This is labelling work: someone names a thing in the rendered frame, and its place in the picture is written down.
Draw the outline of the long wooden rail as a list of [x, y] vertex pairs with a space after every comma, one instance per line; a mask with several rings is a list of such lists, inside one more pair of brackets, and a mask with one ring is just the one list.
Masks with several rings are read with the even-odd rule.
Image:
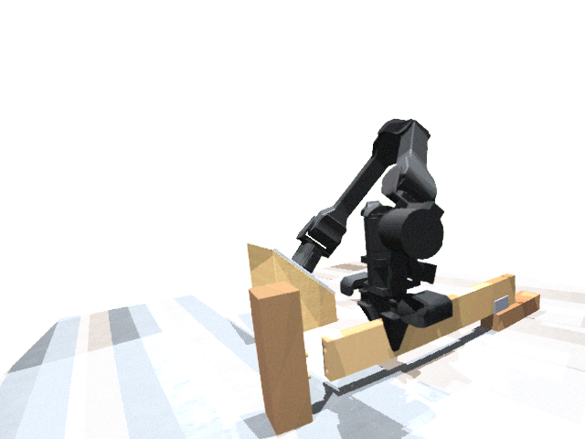
[[396, 352], [390, 347], [381, 318], [322, 336], [324, 376], [332, 382], [427, 345], [494, 314], [495, 300], [506, 295], [508, 306], [514, 304], [515, 279], [516, 275], [506, 273], [449, 294], [453, 315], [425, 328], [409, 324]]

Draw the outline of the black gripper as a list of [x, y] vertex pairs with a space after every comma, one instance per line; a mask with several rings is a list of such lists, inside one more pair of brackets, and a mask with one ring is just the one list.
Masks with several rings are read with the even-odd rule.
[[407, 293], [414, 288], [407, 273], [407, 262], [413, 258], [393, 251], [366, 250], [360, 261], [367, 264], [367, 272], [343, 276], [340, 294], [360, 292], [356, 304], [369, 322], [381, 318], [392, 351], [399, 350], [409, 324], [425, 328], [453, 315], [452, 299], [446, 294], [428, 289]]

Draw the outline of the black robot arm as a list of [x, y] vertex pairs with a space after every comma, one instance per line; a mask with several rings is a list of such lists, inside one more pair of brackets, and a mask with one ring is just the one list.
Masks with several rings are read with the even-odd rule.
[[393, 166], [381, 180], [380, 193], [396, 205], [369, 200], [360, 210], [366, 250], [413, 258], [407, 262], [413, 286], [433, 284], [438, 265], [418, 261], [437, 254], [444, 238], [441, 218], [445, 210], [435, 203], [438, 189], [427, 161], [431, 134], [416, 120], [393, 118], [377, 135], [371, 157], [336, 203], [313, 216], [298, 233], [301, 244], [291, 260], [312, 274], [322, 257], [329, 259], [342, 243], [354, 209], [388, 166]]

